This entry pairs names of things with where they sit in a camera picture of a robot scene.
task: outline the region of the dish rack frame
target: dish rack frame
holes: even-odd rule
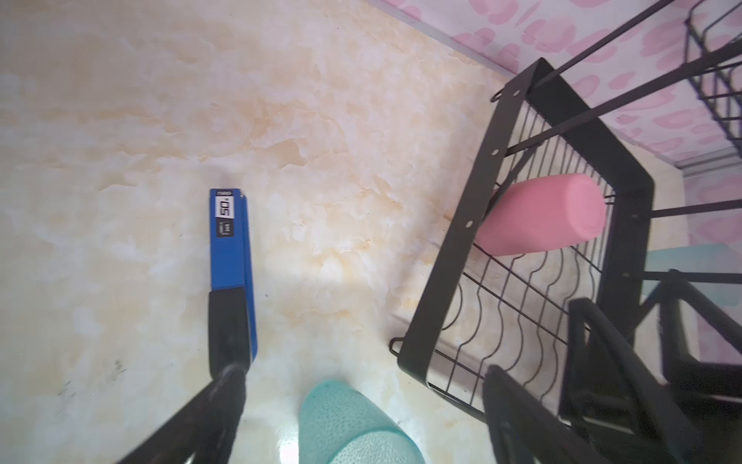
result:
[[[608,206],[607,226],[603,236],[586,244],[552,252],[560,254],[561,264],[559,276],[551,284],[562,277],[565,263],[574,259],[578,272],[576,290],[580,285],[581,263],[592,280],[593,290],[589,296],[620,334],[633,343],[635,330],[651,309],[640,303],[643,282],[662,281],[669,276],[668,272],[644,270],[651,219],[742,208],[742,199],[653,211],[652,178],[599,117],[676,82],[689,80],[699,96],[703,95],[705,98],[702,99],[712,112],[713,119],[722,126],[729,141],[740,149],[735,134],[729,130],[732,121],[719,120],[717,104],[726,99],[729,101],[726,103],[729,108],[729,105],[739,103],[739,93],[729,95],[734,92],[724,85],[708,86],[699,82],[708,75],[715,82],[722,82],[726,76],[727,83],[731,85],[729,73],[742,63],[731,61],[742,55],[742,40],[737,36],[714,50],[706,46],[707,34],[703,31],[699,33],[693,21],[696,7],[705,1],[707,0],[700,0],[689,11],[686,20],[686,61],[681,66],[595,108],[590,108],[577,95],[562,78],[562,73],[655,14],[672,0],[657,1],[557,69],[552,68],[544,59],[537,60],[492,98],[491,101],[496,102],[493,116],[410,326],[404,337],[395,337],[389,343],[390,352],[398,357],[398,366],[404,372],[457,408],[486,422],[481,400],[477,402],[477,393],[481,393],[488,362],[502,347],[505,331],[503,311],[512,311],[511,316],[517,315],[514,317],[520,330],[520,347],[516,350],[515,362],[503,368],[510,370],[521,360],[524,350],[523,324],[528,324],[535,328],[540,345],[540,360],[532,376],[525,379],[525,382],[520,379],[520,383],[526,388],[540,374],[545,364],[548,364],[544,362],[545,358],[553,355],[555,368],[553,373],[549,373],[552,380],[546,384],[548,389],[540,394],[534,391],[531,393],[543,404],[545,396],[554,388],[559,388],[558,381],[563,374],[560,372],[563,359],[559,359],[559,353],[566,349],[567,344],[567,337],[563,335],[567,328],[566,308],[574,292],[566,295],[563,301],[554,301],[549,297],[551,285],[539,288],[531,282],[533,273],[541,268],[532,269],[529,275],[519,274],[514,270],[513,264],[523,255],[508,259],[495,258],[474,243],[479,224],[496,207],[497,200],[508,187],[513,182],[538,177],[543,172],[546,175],[582,172],[590,175],[603,189]],[[737,9],[742,9],[742,1],[731,10],[725,10],[722,17],[713,24]],[[690,53],[693,45],[697,46],[697,51]],[[525,118],[521,120],[519,115],[523,108]],[[547,171],[542,170],[544,165],[550,163],[549,157],[552,163],[556,159],[558,170],[553,169],[553,164]],[[482,255],[480,258],[485,262],[481,275],[473,275],[466,270],[467,263],[477,253]],[[545,263],[549,252],[543,253]],[[485,282],[490,267],[505,273],[500,290],[494,290]],[[740,274],[684,273],[684,277],[691,282],[742,284]],[[463,319],[460,317],[464,306],[462,282],[476,288],[479,320],[474,324],[470,336],[458,337],[458,346],[449,346],[449,350],[446,350],[441,346],[445,344],[441,334],[445,334],[456,324],[461,324]],[[523,286],[520,303],[505,295],[508,282],[517,282]],[[524,310],[523,304],[529,293],[531,298],[537,296],[542,301],[540,316],[533,313],[529,315]],[[494,298],[496,308],[484,308],[482,295],[486,295],[491,301]],[[556,311],[556,328],[543,323],[547,310]],[[500,333],[480,333],[482,315],[487,311],[496,311],[499,314]],[[479,356],[479,359],[466,359],[462,355],[464,347],[476,337],[482,336],[491,336],[494,349],[485,356]],[[619,396],[622,394],[618,386],[621,382],[606,356],[600,344],[588,344],[588,361],[586,368],[580,373],[582,382],[597,394]],[[429,379],[433,365],[444,371],[441,379]],[[470,377],[467,380],[468,387],[463,390],[452,388],[454,377],[462,374]]]

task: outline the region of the black label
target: black label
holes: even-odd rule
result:
[[[217,218],[217,237],[234,237],[234,219]]]

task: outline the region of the light blue cup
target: light blue cup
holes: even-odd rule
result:
[[[299,413],[299,464],[424,464],[417,445],[368,398],[328,380]]]

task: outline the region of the wire grid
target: wire grid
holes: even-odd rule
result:
[[[694,14],[696,8],[709,5],[718,7],[721,15]],[[718,0],[700,0],[689,11],[686,22],[685,61],[742,39],[742,32],[737,33],[738,28],[729,33],[731,27],[727,21],[732,15],[741,13],[742,1],[724,4]],[[727,140],[742,156],[742,60],[739,56],[732,58],[688,80]]]
[[[520,111],[510,145],[549,129],[530,106]],[[497,186],[524,152],[505,158]],[[489,365],[499,365],[556,413],[567,339],[566,305],[595,300],[614,190],[561,137],[544,142],[516,178],[583,173],[602,189],[606,225],[598,238],[549,252],[495,258],[476,243],[448,310],[428,371],[429,386],[464,408],[484,410]]]

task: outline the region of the pink cup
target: pink cup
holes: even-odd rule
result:
[[[476,233],[492,256],[544,252],[592,240],[605,227],[605,200],[585,174],[514,183]]]

